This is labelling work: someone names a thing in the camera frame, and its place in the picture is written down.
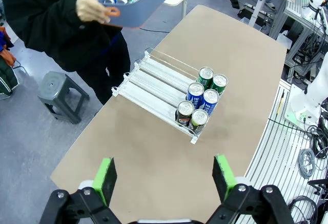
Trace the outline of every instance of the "can lid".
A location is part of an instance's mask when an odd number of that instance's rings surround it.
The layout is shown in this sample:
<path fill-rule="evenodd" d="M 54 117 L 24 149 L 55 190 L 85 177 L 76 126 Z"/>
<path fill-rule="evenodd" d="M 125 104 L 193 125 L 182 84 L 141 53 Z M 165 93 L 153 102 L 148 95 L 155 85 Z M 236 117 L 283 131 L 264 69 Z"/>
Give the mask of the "can lid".
<path fill-rule="evenodd" d="M 216 104 L 219 101 L 219 94 L 213 89 L 204 91 L 204 99 L 210 104 Z"/>
<path fill-rule="evenodd" d="M 225 87 L 228 84 L 228 79 L 223 74 L 216 74 L 213 76 L 213 82 L 218 87 Z"/>
<path fill-rule="evenodd" d="M 188 87 L 188 91 L 191 95 L 201 96 L 204 93 L 204 86 L 199 82 L 192 82 Z"/>
<path fill-rule="evenodd" d="M 181 115 L 191 115 L 194 111 L 194 105 L 190 101 L 182 101 L 178 105 L 178 111 Z"/>
<path fill-rule="evenodd" d="M 194 111 L 192 119 L 198 125 L 204 125 L 208 121 L 209 115 L 205 110 L 198 109 Z"/>
<path fill-rule="evenodd" d="M 209 67 L 202 67 L 199 71 L 199 75 L 200 77 L 202 78 L 205 78 L 205 79 L 210 79 L 213 77 L 214 75 L 214 72 L 211 68 Z"/>

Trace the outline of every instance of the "shoe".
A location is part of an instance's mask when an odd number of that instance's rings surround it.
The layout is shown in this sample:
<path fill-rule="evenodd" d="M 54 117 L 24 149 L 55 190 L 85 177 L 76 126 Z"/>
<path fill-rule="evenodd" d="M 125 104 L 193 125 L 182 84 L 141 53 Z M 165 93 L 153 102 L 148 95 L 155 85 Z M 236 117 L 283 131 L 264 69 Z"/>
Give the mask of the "shoe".
<path fill-rule="evenodd" d="M 272 11 L 276 11 L 276 7 L 273 3 L 265 3 L 265 5 Z"/>

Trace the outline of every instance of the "white rack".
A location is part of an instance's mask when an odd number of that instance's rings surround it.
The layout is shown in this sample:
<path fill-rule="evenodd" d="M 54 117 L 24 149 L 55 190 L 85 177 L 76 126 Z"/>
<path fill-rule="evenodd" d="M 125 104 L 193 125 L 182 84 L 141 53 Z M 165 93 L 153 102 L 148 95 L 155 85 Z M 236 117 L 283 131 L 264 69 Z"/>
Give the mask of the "white rack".
<path fill-rule="evenodd" d="M 188 134 L 191 143 L 195 144 L 201 132 L 196 134 L 177 123 L 175 112 L 178 104 L 186 100 L 188 86 L 197 79 L 197 73 L 197 69 L 149 48 L 145 51 L 145 57 L 134 63 L 132 72 L 124 74 L 122 84 L 112 88 L 112 91 L 114 96 L 127 98 Z"/>

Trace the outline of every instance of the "sleeve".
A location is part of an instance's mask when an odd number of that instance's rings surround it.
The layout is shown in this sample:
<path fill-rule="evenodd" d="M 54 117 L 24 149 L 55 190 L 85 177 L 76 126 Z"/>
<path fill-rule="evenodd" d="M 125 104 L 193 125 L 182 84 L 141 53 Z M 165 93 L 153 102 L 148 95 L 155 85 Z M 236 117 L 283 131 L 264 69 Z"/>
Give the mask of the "sleeve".
<path fill-rule="evenodd" d="M 83 22 L 78 18 L 76 0 L 59 0 L 48 8 L 35 0 L 3 0 L 8 24 L 27 48 L 49 51 L 73 37 Z"/>

